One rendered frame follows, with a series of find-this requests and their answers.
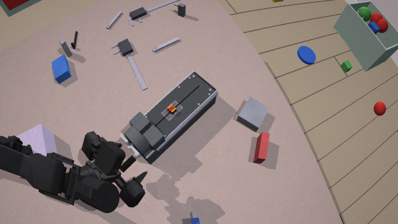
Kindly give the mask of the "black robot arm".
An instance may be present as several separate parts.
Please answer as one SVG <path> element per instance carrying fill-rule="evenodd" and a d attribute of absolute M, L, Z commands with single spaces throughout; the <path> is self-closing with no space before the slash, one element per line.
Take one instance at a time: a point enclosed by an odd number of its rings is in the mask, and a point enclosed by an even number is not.
<path fill-rule="evenodd" d="M 89 166 L 99 170 L 101 179 L 91 176 L 85 168 L 74 164 L 74 160 L 55 152 L 46 156 L 33 153 L 31 146 L 23 146 L 16 136 L 0 136 L 0 169 L 24 177 L 40 193 L 74 205 L 81 200 L 103 212 L 113 212 L 119 204 L 118 188 L 107 180 L 121 177 L 119 169 L 125 152 L 114 142 L 103 137 L 90 141 L 89 148 L 95 160 Z M 73 166 L 66 173 L 64 163 Z M 61 197 L 59 194 L 65 194 Z"/>

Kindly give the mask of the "red rectangular block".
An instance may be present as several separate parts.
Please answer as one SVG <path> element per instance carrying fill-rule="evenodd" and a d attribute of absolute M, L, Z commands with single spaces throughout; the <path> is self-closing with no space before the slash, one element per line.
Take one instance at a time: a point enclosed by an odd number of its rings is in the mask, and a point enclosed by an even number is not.
<path fill-rule="evenodd" d="M 257 139 L 256 147 L 255 147 L 255 155 L 254 155 L 253 163 L 260 164 L 266 160 L 267 148 L 268 148 L 268 142 L 269 142 L 269 134 L 270 133 L 262 132 L 259 135 L 259 137 Z"/>

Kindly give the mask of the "blue rectangular block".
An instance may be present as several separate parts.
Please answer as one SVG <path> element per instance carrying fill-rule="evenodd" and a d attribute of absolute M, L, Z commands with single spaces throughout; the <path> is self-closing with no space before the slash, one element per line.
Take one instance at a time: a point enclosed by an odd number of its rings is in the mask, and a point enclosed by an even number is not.
<path fill-rule="evenodd" d="M 71 77 L 68 60 L 65 55 L 60 56 L 52 62 L 54 77 L 60 84 Z"/>

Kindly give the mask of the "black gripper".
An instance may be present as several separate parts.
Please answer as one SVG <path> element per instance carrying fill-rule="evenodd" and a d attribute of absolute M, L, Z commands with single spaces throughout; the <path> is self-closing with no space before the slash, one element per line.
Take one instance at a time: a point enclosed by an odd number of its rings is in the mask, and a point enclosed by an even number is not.
<path fill-rule="evenodd" d="M 96 178 L 101 179 L 100 175 L 102 174 L 99 170 L 97 169 L 92 169 L 89 165 L 92 163 L 90 161 L 93 161 L 95 157 L 93 156 L 94 152 L 89 148 L 90 141 L 96 139 L 96 138 L 101 138 L 99 135 L 96 135 L 94 131 L 89 132 L 85 135 L 84 141 L 82 144 L 82 151 L 84 154 L 87 156 L 89 161 L 86 161 L 85 167 L 91 174 L 91 176 L 94 176 Z M 145 191 L 143 189 L 143 186 L 141 185 L 141 181 L 144 179 L 146 176 L 147 171 L 143 172 L 142 174 L 138 175 L 136 178 L 133 177 L 132 180 L 129 180 L 126 182 L 122 176 L 116 180 L 107 180 L 107 182 L 114 183 L 121 189 L 119 195 L 122 201 L 128 206 L 128 207 L 135 207 L 136 205 L 139 204 L 141 199 L 145 195 Z"/>

